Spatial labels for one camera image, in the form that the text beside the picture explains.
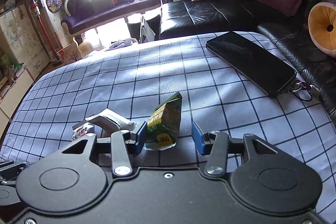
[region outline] black leather sofa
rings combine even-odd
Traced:
[[[206,0],[162,6],[160,39],[222,32],[255,31],[267,36],[309,85],[336,125],[336,59],[321,52],[303,25],[311,8],[322,0],[302,0],[297,14],[286,17],[256,0]]]

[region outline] black smartphone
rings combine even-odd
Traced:
[[[296,77],[291,66],[235,32],[207,41],[206,48],[244,74],[271,98],[277,97]]]

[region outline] dartboard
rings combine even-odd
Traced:
[[[62,0],[47,0],[46,2],[48,9],[53,13],[58,12],[63,5]]]

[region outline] green snack wrapper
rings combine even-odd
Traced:
[[[182,96],[179,92],[159,105],[148,120],[146,150],[175,146],[180,134]]]

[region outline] snack package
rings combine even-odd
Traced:
[[[85,124],[73,130],[73,136],[71,141],[73,142],[74,140],[84,136],[87,133],[94,133],[94,132],[95,132],[95,125],[86,122]]]
[[[148,120],[144,149],[165,150],[175,146],[180,134],[182,96],[179,92],[159,105]]]
[[[122,129],[132,131],[136,126],[134,122],[106,108],[102,112],[85,118],[85,120],[74,125],[72,127],[72,140],[74,141],[87,133],[94,133],[95,125],[104,130],[102,138],[110,137],[112,133]]]

